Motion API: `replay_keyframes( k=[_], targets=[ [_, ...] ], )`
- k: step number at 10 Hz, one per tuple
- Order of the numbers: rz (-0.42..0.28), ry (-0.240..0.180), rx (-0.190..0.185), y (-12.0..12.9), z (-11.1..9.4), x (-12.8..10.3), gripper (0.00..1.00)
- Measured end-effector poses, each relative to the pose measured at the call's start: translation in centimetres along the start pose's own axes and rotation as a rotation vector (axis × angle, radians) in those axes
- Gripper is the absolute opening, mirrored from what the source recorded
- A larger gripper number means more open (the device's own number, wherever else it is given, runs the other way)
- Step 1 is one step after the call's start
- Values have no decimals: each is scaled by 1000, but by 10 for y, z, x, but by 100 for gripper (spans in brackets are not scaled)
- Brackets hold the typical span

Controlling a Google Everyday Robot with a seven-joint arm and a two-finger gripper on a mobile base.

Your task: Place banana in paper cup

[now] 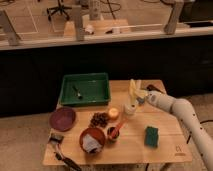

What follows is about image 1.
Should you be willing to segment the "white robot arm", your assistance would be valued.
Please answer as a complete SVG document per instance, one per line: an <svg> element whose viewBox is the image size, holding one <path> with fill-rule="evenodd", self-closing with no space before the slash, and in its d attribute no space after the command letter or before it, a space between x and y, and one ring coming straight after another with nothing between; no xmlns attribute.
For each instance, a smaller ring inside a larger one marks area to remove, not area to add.
<svg viewBox="0 0 213 171"><path fill-rule="evenodd" d="M136 90L137 98L179 118L191 132L191 137L208 171L213 171L213 138L200 124L193 105L186 99L175 98L159 91Z"/></svg>

